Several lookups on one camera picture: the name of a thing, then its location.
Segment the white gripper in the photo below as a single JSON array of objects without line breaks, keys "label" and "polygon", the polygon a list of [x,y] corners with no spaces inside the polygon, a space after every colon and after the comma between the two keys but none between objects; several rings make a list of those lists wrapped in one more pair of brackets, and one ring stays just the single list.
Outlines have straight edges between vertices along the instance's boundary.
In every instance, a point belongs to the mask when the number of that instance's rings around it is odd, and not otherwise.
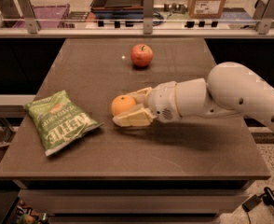
[{"label": "white gripper", "polygon": [[137,105],[114,116],[113,122],[119,127],[144,127],[155,118],[163,123],[178,121],[181,116],[176,106],[176,86],[177,83],[171,81],[159,84],[153,90],[146,87],[130,92],[129,96]]}]

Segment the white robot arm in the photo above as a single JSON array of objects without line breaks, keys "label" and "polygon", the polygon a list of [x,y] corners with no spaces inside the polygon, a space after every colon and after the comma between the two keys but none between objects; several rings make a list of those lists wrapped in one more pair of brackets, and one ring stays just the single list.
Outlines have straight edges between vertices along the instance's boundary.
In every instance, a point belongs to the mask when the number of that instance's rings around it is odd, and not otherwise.
[{"label": "white robot arm", "polygon": [[235,114],[262,123],[274,132],[274,88],[239,63],[217,64],[206,79],[166,82],[131,92],[133,107],[113,116],[120,127],[149,126],[155,120],[218,118]]}]

